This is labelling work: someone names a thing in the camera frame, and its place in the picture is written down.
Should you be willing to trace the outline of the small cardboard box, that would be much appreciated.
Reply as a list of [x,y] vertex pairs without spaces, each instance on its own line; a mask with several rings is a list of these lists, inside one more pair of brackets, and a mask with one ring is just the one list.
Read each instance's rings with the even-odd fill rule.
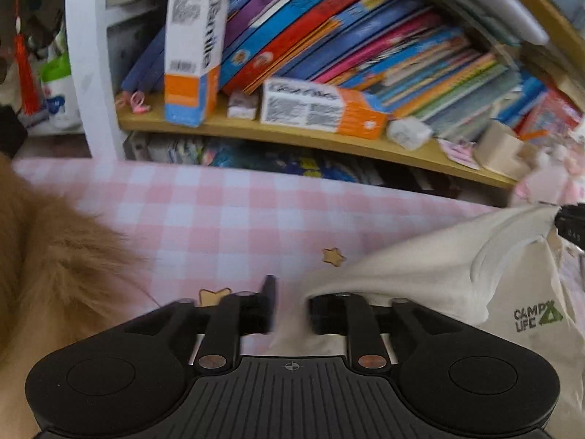
[[473,157],[483,169],[509,179],[521,180],[532,171],[529,163],[521,156],[524,145],[510,127],[492,120],[473,149]]

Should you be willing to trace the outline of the pink checkered tablecloth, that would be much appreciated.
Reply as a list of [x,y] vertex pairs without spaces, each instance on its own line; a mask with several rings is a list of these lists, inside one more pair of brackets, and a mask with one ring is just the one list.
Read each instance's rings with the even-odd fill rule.
[[103,214],[150,259],[159,302],[280,284],[501,209],[327,179],[203,166],[25,159],[17,172]]

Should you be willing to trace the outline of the white green container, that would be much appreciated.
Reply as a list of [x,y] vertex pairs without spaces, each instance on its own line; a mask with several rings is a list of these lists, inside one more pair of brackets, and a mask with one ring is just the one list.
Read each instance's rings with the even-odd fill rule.
[[39,80],[53,127],[61,132],[78,129],[81,116],[64,30],[50,44],[48,59],[39,70]]

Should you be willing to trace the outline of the wooden bookshelf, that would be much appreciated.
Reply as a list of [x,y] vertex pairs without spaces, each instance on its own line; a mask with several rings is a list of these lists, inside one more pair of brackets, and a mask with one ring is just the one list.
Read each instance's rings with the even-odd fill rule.
[[[584,74],[584,39],[572,24],[549,0],[520,1],[550,36],[552,48],[558,53],[561,66],[567,71],[572,71],[575,77]],[[257,121],[232,119],[227,116],[227,103],[223,98],[219,100],[213,115],[201,127],[195,129],[167,123],[163,119],[163,98],[160,95],[153,97],[153,110],[145,115],[136,115],[125,107],[118,109],[116,116],[119,128],[127,132],[203,135],[281,143],[396,162],[498,188],[509,189],[514,185],[512,179],[487,169],[469,169],[449,161],[441,152],[437,141],[429,141],[415,151],[407,151],[385,137],[364,140],[319,131],[268,126]]]

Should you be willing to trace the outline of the upright white orange box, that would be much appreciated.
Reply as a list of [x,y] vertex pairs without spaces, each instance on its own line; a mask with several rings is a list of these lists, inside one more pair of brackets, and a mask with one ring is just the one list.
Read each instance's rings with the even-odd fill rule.
[[230,0],[169,0],[165,40],[165,117],[198,127],[213,112]]

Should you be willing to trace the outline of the cream white t-shirt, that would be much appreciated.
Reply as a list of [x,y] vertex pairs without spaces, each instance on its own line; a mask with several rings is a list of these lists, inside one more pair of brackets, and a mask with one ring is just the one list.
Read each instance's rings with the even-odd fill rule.
[[525,205],[409,239],[338,269],[314,271],[287,298],[269,352],[339,354],[342,342],[313,334],[306,303],[357,293],[376,306],[408,298],[545,357],[560,378],[546,427],[584,435],[584,252],[553,225],[559,209]]

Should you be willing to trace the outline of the small white eraser block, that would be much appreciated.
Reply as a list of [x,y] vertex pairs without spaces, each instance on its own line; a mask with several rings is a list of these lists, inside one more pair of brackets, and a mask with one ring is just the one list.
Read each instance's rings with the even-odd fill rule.
[[259,96],[234,91],[228,98],[227,117],[244,120],[255,120],[259,109]]

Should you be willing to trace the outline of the red tassel ornament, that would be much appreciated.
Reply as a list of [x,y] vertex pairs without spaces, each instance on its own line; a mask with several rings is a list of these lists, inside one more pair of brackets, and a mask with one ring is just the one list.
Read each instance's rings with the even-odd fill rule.
[[22,111],[26,116],[32,116],[41,110],[36,79],[33,76],[29,62],[29,53],[26,40],[22,33],[22,19],[20,16],[19,0],[15,0],[15,37],[14,57],[18,67],[19,84],[22,100]]

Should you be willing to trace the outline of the lying white orange box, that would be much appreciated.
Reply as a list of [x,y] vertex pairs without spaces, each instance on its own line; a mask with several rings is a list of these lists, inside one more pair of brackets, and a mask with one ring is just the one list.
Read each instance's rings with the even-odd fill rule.
[[271,77],[263,83],[263,124],[376,140],[388,115],[376,96],[311,81]]

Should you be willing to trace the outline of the row of colourful books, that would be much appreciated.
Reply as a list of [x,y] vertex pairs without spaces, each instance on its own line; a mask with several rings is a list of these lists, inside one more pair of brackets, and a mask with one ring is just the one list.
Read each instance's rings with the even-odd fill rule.
[[[230,0],[218,93],[257,94],[275,75],[366,88],[385,77],[391,50],[442,27],[432,1]],[[520,0],[438,1],[496,44],[535,46],[560,61]]]

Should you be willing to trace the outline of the pink plush toy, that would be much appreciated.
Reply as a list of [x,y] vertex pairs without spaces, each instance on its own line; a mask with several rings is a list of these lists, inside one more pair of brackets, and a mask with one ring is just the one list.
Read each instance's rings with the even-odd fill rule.
[[556,146],[537,155],[535,169],[513,189],[509,207],[525,204],[575,205],[584,202],[584,146]]

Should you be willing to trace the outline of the white shelf post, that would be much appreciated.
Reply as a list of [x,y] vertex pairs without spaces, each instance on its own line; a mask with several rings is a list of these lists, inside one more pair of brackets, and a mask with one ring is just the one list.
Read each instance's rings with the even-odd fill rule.
[[65,0],[72,80],[89,151],[94,159],[123,161],[109,64],[106,0]]

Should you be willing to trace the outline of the orange fluffy cat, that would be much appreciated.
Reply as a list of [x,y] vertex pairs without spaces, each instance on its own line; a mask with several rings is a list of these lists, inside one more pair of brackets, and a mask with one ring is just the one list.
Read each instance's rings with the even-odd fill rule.
[[144,258],[124,235],[32,186],[1,159],[1,435],[39,427],[25,397],[33,366],[111,328],[153,296],[139,284]]

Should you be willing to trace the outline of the white crumpled packet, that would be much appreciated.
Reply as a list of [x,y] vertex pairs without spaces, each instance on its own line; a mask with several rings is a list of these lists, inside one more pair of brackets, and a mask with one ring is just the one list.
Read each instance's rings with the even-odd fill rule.
[[432,134],[432,129],[415,117],[393,120],[387,128],[387,137],[407,151],[422,147]]

